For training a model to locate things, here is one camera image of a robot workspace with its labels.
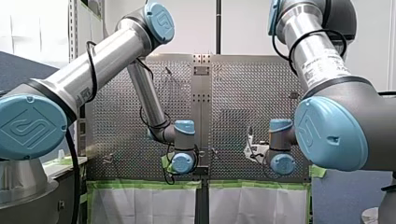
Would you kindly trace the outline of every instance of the white cloth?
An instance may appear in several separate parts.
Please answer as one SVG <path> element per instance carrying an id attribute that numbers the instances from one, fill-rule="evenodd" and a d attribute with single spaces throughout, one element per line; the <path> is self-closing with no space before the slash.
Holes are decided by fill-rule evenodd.
<path id="1" fill-rule="evenodd" d="M 305 224 L 307 190 L 209 191 L 210 224 Z M 193 224 L 195 189 L 96 189 L 92 224 Z"/>

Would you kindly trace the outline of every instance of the robot logo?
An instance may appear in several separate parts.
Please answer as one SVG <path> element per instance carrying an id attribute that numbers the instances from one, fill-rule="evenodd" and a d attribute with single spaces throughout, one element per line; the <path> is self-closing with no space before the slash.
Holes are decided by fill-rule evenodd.
<path id="1" fill-rule="evenodd" d="M 55 129 L 55 125 L 35 108 L 24 110 L 16 118 L 1 127 L 3 133 L 28 149 L 34 149 Z"/>
<path id="2" fill-rule="evenodd" d="M 166 31 L 173 28 L 172 22 L 164 10 L 157 13 L 155 18 L 157 18 L 158 24 L 160 24 Z"/>

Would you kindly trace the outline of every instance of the blue joint cover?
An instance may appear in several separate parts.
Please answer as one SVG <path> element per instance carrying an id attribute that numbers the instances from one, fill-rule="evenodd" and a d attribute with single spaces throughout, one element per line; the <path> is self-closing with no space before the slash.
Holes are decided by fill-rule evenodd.
<path id="1" fill-rule="evenodd" d="M 296 162 L 289 154 L 278 154 L 271 159 L 271 169 L 279 175 L 290 175 L 295 168 Z"/>
<path id="2" fill-rule="evenodd" d="M 340 171 L 356 171 L 368 158 L 361 126 L 342 105 L 320 96 L 302 101 L 295 114 L 298 144 L 314 164 Z"/>
<path id="3" fill-rule="evenodd" d="M 181 175 L 191 171 L 194 165 L 194 159 L 187 153 L 177 153 L 172 159 L 172 169 Z"/>
<path id="4" fill-rule="evenodd" d="M 64 139 L 67 119 L 51 100 L 36 95 L 0 99 L 0 158 L 31 160 L 50 153 Z"/>
<path id="5" fill-rule="evenodd" d="M 277 133 L 287 130 L 293 126 L 291 119 L 271 119 L 270 121 L 270 133 Z"/>
<path id="6" fill-rule="evenodd" d="M 146 4 L 144 11 L 148 28 L 158 42 L 170 42 L 175 36 L 175 24 L 169 11 L 159 3 Z"/>
<path id="7" fill-rule="evenodd" d="M 194 121 L 186 119 L 186 120 L 177 120 L 175 121 L 175 129 L 187 135 L 195 134 L 195 126 Z"/>
<path id="8" fill-rule="evenodd" d="M 282 0 L 273 0 L 270 8 L 270 18 L 268 20 L 268 35 L 275 35 L 276 19 L 278 14 L 278 9 L 282 4 Z"/>

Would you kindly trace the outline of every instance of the perforated metal panel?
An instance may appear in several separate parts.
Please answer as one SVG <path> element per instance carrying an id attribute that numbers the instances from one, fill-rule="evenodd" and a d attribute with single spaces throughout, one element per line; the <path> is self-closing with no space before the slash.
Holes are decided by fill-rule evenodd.
<path id="1" fill-rule="evenodd" d="M 192 56 L 147 59 L 163 109 L 173 121 L 191 117 L 191 63 Z M 87 111 L 89 179 L 163 180 L 161 155 L 167 146 L 147 138 L 139 108 L 126 70 L 98 92 Z"/>
<path id="2" fill-rule="evenodd" d="M 269 169 L 245 158 L 243 148 L 248 126 L 253 128 L 254 143 L 269 141 L 271 119 L 292 118 L 299 99 L 290 95 L 302 89 L 289 66 L 277 57 L 213 56 L 212 127 L 210 146 L 217 151 L 210 166 L 211 179 L 273 180 Z M 308 162 L 301 150 L 293 149 L 297 170 L 276 181 L 309 181 Z"/>
<path id="3" fill-rule="evenodd" d="M 172 120 L 192 117 L 198 118 L 195 122 L 206 117 L 211 120 L 206 129 L 209 133 L 200 133 L 208 136 L 209 148 L 218 152 L 209 157 L 210 178 L 271 180 L 259 164 L 245 158 L 243 149 L 248 126 L 253 127 L 255 143 L 268 141 L 270 119 L 292 117 L 299 99 L 290 99 L 290 94 L 301 95 L 302 90 L 286 63 L 277 57 L 210 55 L 205 66 L 210 68 L 207 76 L 212 76 L 211 83 L 203 83 L 207 76 L 193 75 L 197 66 L 193 55 L 157 55 L 148 57 L 147 63 L 154 73 L 164 111 Z M 211 105 L 208 113 L 205 109 L 199 116 L 196 114 L 195 110 L 202 110 L 197 102 L 202 102 L 204 96 L 192 93 L 191 87 L 195 91 L 212 90 L 211 94 L 205 94 L 205 106 Z M 100 90 L 95 102 L 88 106 L 87 145 L 92 157 L 89 179 L 163 180 L 160 156 L 166 147 L 147 139 L 139 107 L 126 71 Z M 303 154 L 294 148 L 293 156 L 297 171 L 277 181 L 309 181 L 308 162 Z"/>

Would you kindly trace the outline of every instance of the robotic arm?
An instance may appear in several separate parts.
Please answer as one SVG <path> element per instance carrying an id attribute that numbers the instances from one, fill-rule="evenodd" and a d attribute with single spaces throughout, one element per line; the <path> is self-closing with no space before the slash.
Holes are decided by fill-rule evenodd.
<path id="1" fill-rule="evenodd" d="M 170 42 L 174 34 L 166 8 L 147 4 L 123 17 L 117 31 L 96 45 L 92 54 L 85 53 L 47 79 L 31 79 L 0 98 L 0 211 L 2 203 L 31 199 L 48 189 L 51 183 L 38 158 L 63 141 L 79 108 L 125 67 L 147 115 L 150 136 L 175 146 L 175 172 L 191 170 L 193 121 L 171 124 L 165 118 L 151 76 L 138 60 Z"/>
<path id="2" fill-rule="evenodd" d="M 356 34 L 352 4 L 274 1 L 271 14 L 269 33 L 288 46 L 287 59 L 305 90 L 294 121 L 305 156 L 341 171 L 395 171 L 396 101 L 352 76 L 336 50 Z"/>

